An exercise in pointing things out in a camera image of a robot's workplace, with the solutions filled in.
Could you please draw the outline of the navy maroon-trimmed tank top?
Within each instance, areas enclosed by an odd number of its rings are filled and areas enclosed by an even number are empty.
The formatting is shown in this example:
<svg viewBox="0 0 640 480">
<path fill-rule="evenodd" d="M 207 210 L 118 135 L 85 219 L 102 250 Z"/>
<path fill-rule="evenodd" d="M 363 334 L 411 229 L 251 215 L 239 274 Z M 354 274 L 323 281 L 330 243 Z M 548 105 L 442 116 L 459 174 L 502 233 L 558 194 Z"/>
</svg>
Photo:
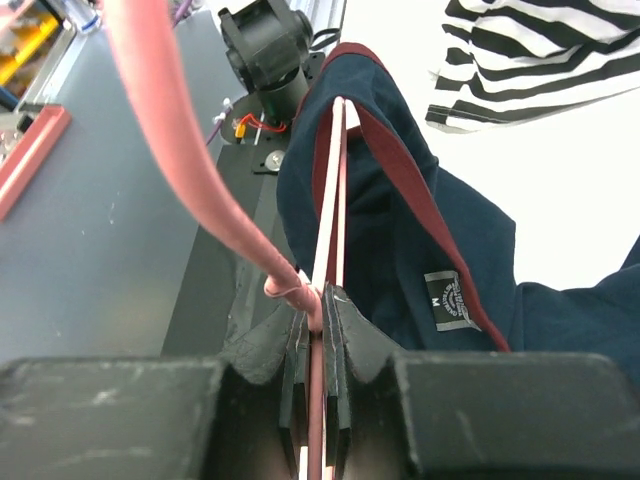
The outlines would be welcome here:
<svg viewBox="0 0 640 480">
<path fill-rule="evenodd" d="M 336 97 L 360 120 L 347 141 L 345 289 L 366 319 L 407 349 L 589 352 L 638 366 L 638 251 L 591 288 L 517 283 L 514 221 L 440 167 L 393 78 L 361 44 L 326 59 L 278 175 L 300 269 L 313 269 Z"/>
</svg>

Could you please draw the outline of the pink wire hanger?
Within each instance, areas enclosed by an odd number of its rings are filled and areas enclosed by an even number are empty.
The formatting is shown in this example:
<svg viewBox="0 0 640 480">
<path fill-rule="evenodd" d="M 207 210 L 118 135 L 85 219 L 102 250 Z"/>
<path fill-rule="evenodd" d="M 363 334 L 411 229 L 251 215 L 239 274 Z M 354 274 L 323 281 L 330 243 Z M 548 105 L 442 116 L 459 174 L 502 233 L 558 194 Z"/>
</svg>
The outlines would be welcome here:
<svg viewBox="0 0 640 480">
<path fill-rule="evenodd" d="M 338 96 L 332 106 L 332 123 L 322 209 L 311 278 L 312 291 L 322 294 L 329 269 L 338 285 L 344 283 L 346 236 L 347 151 L 345 99 Z M 310 334 L 307 477 L 325 474 L 324 452 L 324 347 L 322 333 Z"/>
</svg>

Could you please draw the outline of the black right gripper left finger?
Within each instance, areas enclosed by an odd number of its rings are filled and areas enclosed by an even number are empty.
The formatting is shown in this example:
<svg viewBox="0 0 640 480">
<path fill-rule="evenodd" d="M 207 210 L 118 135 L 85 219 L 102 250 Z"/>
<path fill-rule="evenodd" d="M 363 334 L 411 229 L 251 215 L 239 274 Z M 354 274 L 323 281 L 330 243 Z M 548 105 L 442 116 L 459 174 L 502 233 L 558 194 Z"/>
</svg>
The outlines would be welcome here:
<svg viewBox="0 0 640 480">
<path fill-rule="evenodd" d="M 221 352 L 217 399 L 219 475 L 296 475 L 306 440 L 306 319 L 241 285 Z"/>
</svg>

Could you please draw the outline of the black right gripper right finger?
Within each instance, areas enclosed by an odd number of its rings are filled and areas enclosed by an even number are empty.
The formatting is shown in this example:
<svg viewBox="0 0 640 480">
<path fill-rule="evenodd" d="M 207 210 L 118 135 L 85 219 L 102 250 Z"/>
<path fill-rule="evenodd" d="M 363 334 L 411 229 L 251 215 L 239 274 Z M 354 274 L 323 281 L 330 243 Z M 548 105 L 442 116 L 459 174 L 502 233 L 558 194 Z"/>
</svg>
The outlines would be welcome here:
<svg viewBox="0 0 640 480">
<path fill-rule="evenodd" d="M 398 346 L 346 292 L 325 287 L 326 462 L 336 475 L 396 475 L 397 412 L 390 355 Z"/>
</svg>

